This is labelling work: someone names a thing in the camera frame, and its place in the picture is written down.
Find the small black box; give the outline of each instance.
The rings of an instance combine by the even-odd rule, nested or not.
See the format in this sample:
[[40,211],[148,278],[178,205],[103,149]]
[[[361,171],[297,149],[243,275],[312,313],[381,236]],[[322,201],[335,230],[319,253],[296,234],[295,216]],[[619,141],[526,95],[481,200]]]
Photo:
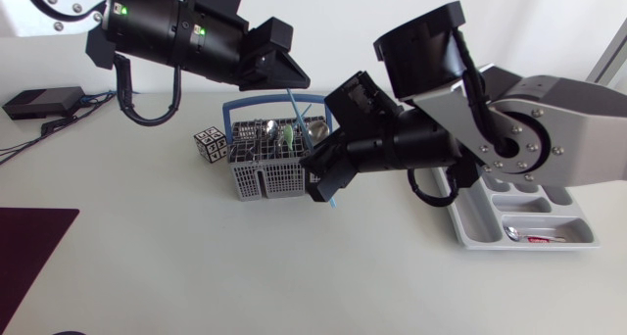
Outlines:
[[11,120],[45,119],[48,115],[72,116],[85,93],[79,86],[26,90],[2,108]]

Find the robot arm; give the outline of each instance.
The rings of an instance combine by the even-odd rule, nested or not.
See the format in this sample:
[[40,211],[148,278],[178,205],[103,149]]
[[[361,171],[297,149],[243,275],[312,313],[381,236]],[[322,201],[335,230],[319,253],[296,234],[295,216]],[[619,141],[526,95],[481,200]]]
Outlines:
[[[240,90],[307,88],[310,79],[289,56],[293,28],[270,18],[250,29],[237,15],[241,0],[0,0],[4,36],[89,31],[96,66],[116,67],[121,110],[142,125],[158,125],[178,109],[180,73]],[[168,112],[154,120],[133,110],[130,60],[118,52],[174,68]]]
[[365,72],[325,99],[340,128],[301,160],[320,178],[308,186],[315,200],[327,201],[358,172],[388,169],[448,167],[448,198],[419,192],[410,174],[414,192],[436,206],[480,174],[546,186],[627,179],[627,96],[493,66],[476,71],[457,30],[463,23],[456,2],[375,43],[395,96],[412,109]]
[[[140,124],[156,125],[178,107],[181,71],[240,90],[309,86],[288,55],[292,27],[272,18],[249,30],[237,15],[239,3],[0,0],[0,36],[89,31],[87,54],[98,67],[118,71],[121,109]],[[358,172],[387,169],[448,167],[457,188],[469,187],[479,174],[548,186],[627,179],[627,96],[569,79],[522,78],[492,66],[478,71],[458,31],[464,22],[456,2],[375,43],[395,97],[411,110],[365,72],[326,98],[341,128],[301,161],[319,178],[308,186],[315,200],[328,201]],[[165,116],[145,120],[134,113],[130,62],[118,52],[174,68]]]

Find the spoon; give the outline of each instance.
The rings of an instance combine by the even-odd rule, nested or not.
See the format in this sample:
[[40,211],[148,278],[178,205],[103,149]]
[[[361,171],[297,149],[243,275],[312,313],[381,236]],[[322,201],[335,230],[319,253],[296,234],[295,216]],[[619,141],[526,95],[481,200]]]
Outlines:
[[283,158],[283,142],[285,141],[284,137],[283,137],[283,132],[280,132],[280,134],[278,135],[278,138],[274,141],[274,150],[272,151],[272,159],[273,158],[277,158],[277,159],[282,159]]
[[312,143],[316,145],[329,136],[329,126],[324,120],[315,120],[310,123],[307,134],[312,139]]
[[265,123],[264,133],[268,140],[274,140],[278,132],[278,124],[275,120],[269,120]]
[[541,238],[546,239],[553,242],[566,242],[566,239],[563,237],[552,237],[552,236],[542,236],[542,235],[525,235],[518,232],[517,229],[511,226],[504,226],[504,230],[506,231],[507,237],[514,242],[519,242],[522,238]]

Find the screw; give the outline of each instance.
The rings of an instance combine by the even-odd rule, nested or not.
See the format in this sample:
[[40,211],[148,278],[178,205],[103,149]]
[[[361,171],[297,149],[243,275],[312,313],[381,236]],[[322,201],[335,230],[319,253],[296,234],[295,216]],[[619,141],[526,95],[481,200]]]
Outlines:
[[536,119],[539,119],[539,118],[540,118],[540,117],[542,117],[544,114],[545,114],[545,111],[544,111],[544,110],[542,110],[542,109],[536,109],[536,110],[533,110],[533,111],[531,112],[531,116],[533,116],[533,117],[534,117],[534,118],[536,118]]
[[564,154],[564,148],[562,147],[553,147],[552,152],[554,155],[560,156]]

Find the cylindrical motor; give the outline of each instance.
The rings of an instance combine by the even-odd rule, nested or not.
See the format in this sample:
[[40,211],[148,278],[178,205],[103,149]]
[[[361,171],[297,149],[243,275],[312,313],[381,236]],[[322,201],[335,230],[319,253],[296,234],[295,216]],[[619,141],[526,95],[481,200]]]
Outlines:
[[394,96],[407,100],[461,77],[465,66],[452,37],[464,24],[459,2],[449,3],[381,36],[374,43]]
[[103,28],[116,50],[233,83],[244,30],[178,0],[110,0]]
[[386,133],[346,149],[359,172],[447,167],[459,156],[451,134],[419,109],[400,113]]

